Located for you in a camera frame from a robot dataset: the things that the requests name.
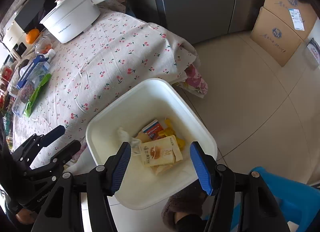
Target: orange fruit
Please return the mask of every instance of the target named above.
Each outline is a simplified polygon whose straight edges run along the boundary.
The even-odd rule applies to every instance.
[[[30,30],[26,36],[27,44],[33,44],[36,38],[38,38],[39,34],[40,31],[37,28]]]

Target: tablecloth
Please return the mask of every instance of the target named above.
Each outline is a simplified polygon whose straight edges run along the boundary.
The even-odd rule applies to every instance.
[[[41,92],[29,118],[14,117],[13,147],[33,133],[46,134],[58,125],[66,133],[43,148],[32,168],[74,139],[84,151],[89,121],[132,87],[148,78],[161,78],[203,96],[207,84],[198,73],[195,49],[183,38],[153,23],[101,8],[89,31],[59,43],[50,62],[52,78]]]

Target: fuzzy slipper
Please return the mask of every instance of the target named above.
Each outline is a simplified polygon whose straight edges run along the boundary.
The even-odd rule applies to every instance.
[[[202,190],[199,180],[196,180],[168,199],[161,213],[163,223],[169,229],[176,231],[174,214],[176,212],[185,212],[201,216],[202,204],[206,198],[206,192]]]

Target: white paper sign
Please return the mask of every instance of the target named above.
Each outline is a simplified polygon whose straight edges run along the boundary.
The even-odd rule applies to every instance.
[[[304,31],[304,26],[303,26],[299,9],[289,9],[289,12],[290,12],[295,30]]]

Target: tile floor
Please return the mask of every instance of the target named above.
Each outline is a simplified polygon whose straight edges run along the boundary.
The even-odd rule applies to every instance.
[[[281,67],[249,35],[229,34],[194,45],[208,94],[198,98],[176,90],[215,138],[218,163],[242,173],[263,166],[296,181],[317,180],[320,70],[309,68],[303,45]],[[134,211],[111,198],[118,231],[169,231],[160,216],[165,202]],[[91,231],[85,195],[83,215],[85,231]]]

